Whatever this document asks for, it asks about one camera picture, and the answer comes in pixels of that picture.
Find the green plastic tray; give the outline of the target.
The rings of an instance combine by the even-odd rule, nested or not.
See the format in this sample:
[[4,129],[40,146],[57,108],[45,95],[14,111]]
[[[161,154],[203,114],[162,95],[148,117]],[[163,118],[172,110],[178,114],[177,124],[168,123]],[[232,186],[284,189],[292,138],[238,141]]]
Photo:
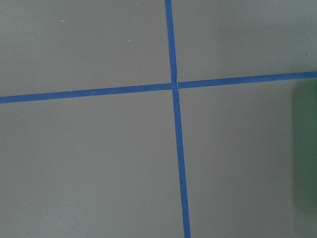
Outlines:
[[301,82],[292,95],[293,202],[304,218],[317,218],[317,81]]

